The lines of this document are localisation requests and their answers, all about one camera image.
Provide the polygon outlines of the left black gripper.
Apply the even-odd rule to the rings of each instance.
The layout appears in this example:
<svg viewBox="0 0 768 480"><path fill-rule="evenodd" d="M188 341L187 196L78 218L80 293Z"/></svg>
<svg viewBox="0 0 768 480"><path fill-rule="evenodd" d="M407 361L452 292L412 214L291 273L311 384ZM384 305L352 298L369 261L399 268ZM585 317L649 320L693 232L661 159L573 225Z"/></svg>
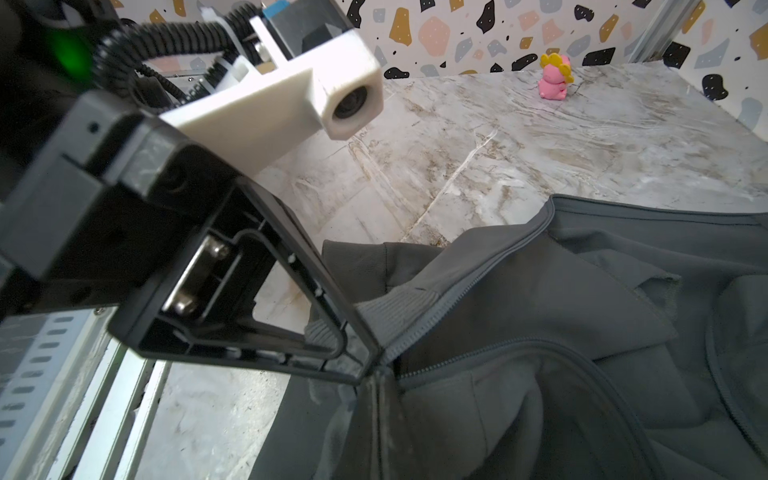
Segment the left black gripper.
<svg viewBox="0 0 768 480"><path fill-rule="evenodd" d="M237 170L98 90L57 102L26 139L34 152L1 160L2 316L161 315Z"/></svg>

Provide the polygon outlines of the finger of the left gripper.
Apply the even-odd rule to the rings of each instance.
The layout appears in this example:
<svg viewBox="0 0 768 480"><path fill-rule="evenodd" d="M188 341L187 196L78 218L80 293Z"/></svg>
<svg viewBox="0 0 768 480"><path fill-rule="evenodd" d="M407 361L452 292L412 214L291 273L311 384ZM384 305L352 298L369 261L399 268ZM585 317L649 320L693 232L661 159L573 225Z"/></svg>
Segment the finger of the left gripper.
<svg viewBox="0 0 768 480"><path fill-rule="evenodd" d="M147 359L342 384L380 356L293 212L246 178L163 255L108 330Z"/></svg>

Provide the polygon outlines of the dark grey jacket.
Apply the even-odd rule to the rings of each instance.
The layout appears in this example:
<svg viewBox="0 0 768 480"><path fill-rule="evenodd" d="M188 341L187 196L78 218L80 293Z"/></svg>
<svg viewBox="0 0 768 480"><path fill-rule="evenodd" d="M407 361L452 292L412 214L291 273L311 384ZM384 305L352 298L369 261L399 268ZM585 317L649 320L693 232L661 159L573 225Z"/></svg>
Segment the dark grey jacket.
<svg viewBox="0 0 768 480"><path fill-rule="evenodd" d="M444 248L326 241L382 355L292 378L255 479L763 479L767 217L554 195Z"/></svg>

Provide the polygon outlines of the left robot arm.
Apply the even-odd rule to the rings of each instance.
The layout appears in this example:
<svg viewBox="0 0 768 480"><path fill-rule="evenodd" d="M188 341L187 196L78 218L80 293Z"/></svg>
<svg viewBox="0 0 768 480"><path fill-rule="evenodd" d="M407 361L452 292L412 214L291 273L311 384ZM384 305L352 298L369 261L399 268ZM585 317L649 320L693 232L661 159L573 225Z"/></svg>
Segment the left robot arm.
<svg viewBox="0 0 768 480"><path fill-rule="evenodd" d="M1 5L1 314L116 306L149 359L355 384L380 348L255 175L383 108L331 1L126 23L113 1Z"/></svg>

